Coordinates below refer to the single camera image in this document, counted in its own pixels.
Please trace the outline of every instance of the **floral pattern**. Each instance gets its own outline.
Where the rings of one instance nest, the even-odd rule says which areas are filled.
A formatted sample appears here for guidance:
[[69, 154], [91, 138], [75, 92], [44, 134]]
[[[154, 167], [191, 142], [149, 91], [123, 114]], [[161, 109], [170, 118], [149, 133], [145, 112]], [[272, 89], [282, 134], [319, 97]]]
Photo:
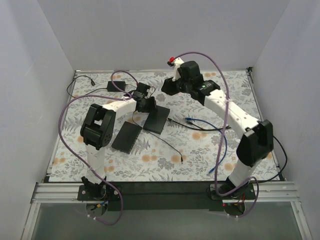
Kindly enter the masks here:
[[[223, 120], [214, 112], [194, 101], [188, 94], [179, 93], [168, 96], [161, 92], [164, 79], [172, 76], [172, 71], [163, 72], [133, 72], [138, 81], [155, 87], [153, 94], [159, 106], [170, 109], [169, 117], [175, 121], [184, 123], [184, 118], [194, 117], [206, 120], [217, 127], [221, 127]], [[230, 97], [243, 110], [256, 118], [260, 118], [258, 108], [249, 85], [245, 71], [226, 71], [225, 77], [228, 82]], [[87, 74], [95, 81], [95, 86], [90, 84], [86, 77], [79, 77], [76, 80], [73, 95], [84, 95], [94, 89], [107, 86], [110, 73]], [[218, 72], [203, 72], [205, 80], [213, 80], [225, 91], [221, 76]], [[117, 80], [124, 80], [127, 84], [136, 83], [127, 75], [116, 74]], [[131, 85], [126, 90], [133, 90]], [[102, 89], [95, 94], [109, 97], [121, 97], [119, 92], [107, 92]], [[103, 105], [111, 103], [97, 97], [81, 98], [72, 103], [67, 110], [63, 125], [63, 137], [69, 146], [86, 159], [86, 148], [83, 138], [80, 136], [80, 128], [91, 104]], [[125, 121], [132, 122], [132, 117], [139, 125], [143, 125], [148, 113], [129, 113], [116, 120], [114, 125], [112, 141], [115, 139], [121, 126]], [[197, 124], [203, 128], [211, 128], [202, 122]], [[166, 122], [160, 137], [173, 145], [182, 154], [172, 149], [163, 141], [142, 130], [130, 154], [115, 150], [111, 143], [106, 147], [104, 170], [108, 181], [211, 181], [214, 175], [207, 175], [208, 171], [215, 165], [218, 144], [220, 141], [219, 132], [200, 132], [187, 129], [173, 122]], [[232, 172], [237, 162], [236, 149], [240, 142], [235, 132], [226, 131], [227, 154], [221, 165], [218, 167], [218, 179], [225, 180]], [[61, 141], [55, 153], [52, 163], [50, 182], [80, 182], [81, 177], [87, 172], [87, 167], [69, 152]], [[253, 175], [259, 180], [266, 180], [277, 173], [275, 161], [271, 154], [264, 159], [256, 168]]]

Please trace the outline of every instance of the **blue wire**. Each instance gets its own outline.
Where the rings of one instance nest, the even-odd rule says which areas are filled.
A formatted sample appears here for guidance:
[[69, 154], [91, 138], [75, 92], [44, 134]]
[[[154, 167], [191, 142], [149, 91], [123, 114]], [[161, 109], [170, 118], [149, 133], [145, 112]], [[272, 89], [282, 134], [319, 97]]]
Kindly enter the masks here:
[[[185, 120], [187, 121], [199, 121], [199, 122], [203, 122], [203, 123], [206, 123], [208, 125], [210, 125], [211, 127], [217, 129], [217, 127], [213, 124], [211, 124], [210, 122], [208, 121], [205, 121], [205, 120], [202, 120], [202, 119], [197, 119], [197, 118], [191, 118], [191, 117], [186, 117]], [[220, 163], [225, 159], [226, 155], [227, 155], [227, 149], [228, 149], [228, 145], [227, 145], [227, 138], [226, 138], [226, 135], [224, 135], [224, 143], [225, 143], [225, 150], [224, 150], [224, 155], [223, 157], [221, 158], [221, 160], [218, 162], [218, 166], [220, 165]], [[214, 170], [215, 170], [216, 166], [214, 166], [208, 173], [207, 175], [211, 174]]]

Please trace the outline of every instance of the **purple cable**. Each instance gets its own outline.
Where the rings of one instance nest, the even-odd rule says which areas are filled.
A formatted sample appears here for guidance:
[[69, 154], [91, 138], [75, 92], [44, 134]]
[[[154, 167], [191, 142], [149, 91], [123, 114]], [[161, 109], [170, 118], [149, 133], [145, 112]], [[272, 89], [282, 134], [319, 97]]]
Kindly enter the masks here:
[[128, 94], [129, 96], [131, 96], [131, 94], [129, 94], [128, 92], [122, 90], [121, 88], [119, 88], [119, 87], [115, 84], [113, 78], [114, 78], [114, 75], [115, 75], [116, 73], [125, 73], [125, 74], [128, 74], [130, 77], [133, 78], [133, 80], [135, 80], [137, 86], [138, 86], [138, 80], [137, 80], [130, 72], [124, 71], [124, 70], [114, 71], [114, 72], [111, 74], [111, 76], [110, 76], [111, 82], [112, 82], [113, 86], [114, 86], [116, 89], [118, 89], [120, 92], [123, 92], [123, 93]]
[[124, 210], [124, 200], [123, 200], [123, 198], [122, 198], [121, 192], [120, 192], [114, 185], [112, 185], [110, 182], [108, 182], [108, 181], [104, 180], [102, 177], [100, 177], [100, 176], [96, 173], [96, 171], [94, 171], [94, 170], [92, 169], [92, 167], [91, 167], [79, 154], [77, 154], [75, 151], [73, 151], [73, 150], [71, 149], [71, 147], [69, 147], [69, 145], [66, 143], [66, 141], [64, 140], [64, 138], [63, 138], [63, 136], [62, 136], [61, 124], [62, 124], [62, 118], [63, 118], [63, 115], [64, 115], [66, 109], [67, 109], [67, 108], [69, 107], [69, 105], [70, 105], [71, 103], [73, 103], [74, 101], [76, 101], [76, 100], [78, 100], [78, 99], [81, 99], [81, 98], [87, 98], [87, 97], [95, 97], [95, 98], [102, 98], [102, 99], [111, 99], [111, 100], [118, 100], [118, 101], [129, 100], [129, 99], [131, 99], [131, 97], [128, 97], [128, 98], [126, 98], [126, 99], [123, 99], [123, 98], [115, 98], [115, 97], [99, 96], [99, 95], [82, 95], [82, 96], [78, 96], [78, 97], [72, 99], [71, 101], [69, 101], [69, 102], [64, 106], [64, 108], [62, 109], [62, 112], [61, 112], [61, 114], [60, 114], [59, 122], [58, 122], [58, 133], [59, 133], [59, 137], [60, 137], [62, 143], [65, 145], [65, 147], [66, 147], [71, 153], [73, 153], [73, 155], [75, 155], [78, 159], [80, 159], [81, 162], [83, 162], [83, 163], [93, 172], [93, 174], [94, 174], [98, 179], [100, 179], [100, 180], [103, 181], [105, 184], [107, 184], [108, 186], [110, 186], [111, 188], [113, 188], [114, 190], [116, 190], [116, 191], [119, 193], [120, 202], [121, 202], [121, 208], [120, 208], [119, 217], [118, 217], [114, 222], [112, 222], [112, 223], [109, 223], [109, 222], [106, 222], [106, 221], [104, 221], [104, 220], [102, 220], [102, 219], [96, 218], [98, 221], [100, 221], [100, 222], [102, 222], [102, 223], [104, 223], [104, 224], [106, 224], [106, 225], [112, 226], [112, 225], [115, 225], [115, 224], [120, 220], [120, 218], [121, 218], [121, 216], [122, 216], [122, 213], [123, 213], [123, 210]]
[[247, 215], [251, 210], [252, 208], [255, 206], [256, 202], [257, 202], [257, 199], [258, 199], [258, 195], [259, 195], [259, 186], [258, 186], [258, 181], [255, 177], [248, 177], [247, 179], [245, 179], [239, 186], [235, 187], [234, 189], [226, 192], [226, 193], [220, 193], [219, 190], [218, 190], [218, 164], [219, 164], [219, 160], [220, 160], [220, 154], [221, 154], [221, 149], [222, 149], [222, 145], [223, 145], [223, 142], [224, 142], [224, 137], [225, 137], [225, 131], [226, 131], [226, 127], [227, 127], [227, 119], [228, 119], [228, 112], [229, 112], [229, 87], [228, 87], [228, 84], [227, 84], [227, 80], [224, 76], [224, 74], [222, 73], [220, 67], [216, 64], [216, 62], [211, 58], [209, 57], [208, 55], [204, 54], [204, 53], [201, 53], [201, 52], [198, 52], [198, 51], [189, 51], [189, 52], [185, 52], [185, 53], [182, 53], [178, 56], [176, 56], [174, 59], [177, 59], [177, 58], [180, 58], [184, 55], [188, 55], [188, 54], [198, 54], [198, 55], [202, 55], [204, 57], [206, 57], [207, 59], [209, 59], [213, 65], [216, 67], [216, 69], [219, 71], [222, 79], [223, 79], [223, 82], [224, 82], [224, 85], [225, 85], [225, 95], [226, 95], [226, 100], [227, 102], [225, 103], [225, 113], [224, 113], [224, 119], [223, 119], [223, 127], [222, 127], [222, 134], [221, 134], [221, 138], [220, 138], [220, 143], [219, 143], [219, 146], [218, 146], [218, 153], [217, 153], [217, 156], [216, 156], [216, 161], [215, 161], [215, 170], [214, 170], [214, 188], [215, 188], [215, 193], [220, 196], [220, 197], [225, 197], [225, 196], [228, 196], [230, 194], [232, 194], [233, 192], [235, 192], [236, 190], [238, 190], [239, 188], [241, 188], [244, 184], [246, 184], [247, 182], [250, 181], [251, 178], [254, 178], [256, 180], [256, 185], [257, 185], [257, 194], [256, 194], [256, 198], [255, 198], [255, 201], [253, 203], [253, 205], [251, 206], [251, 208], [246, 212], [245, 215]]

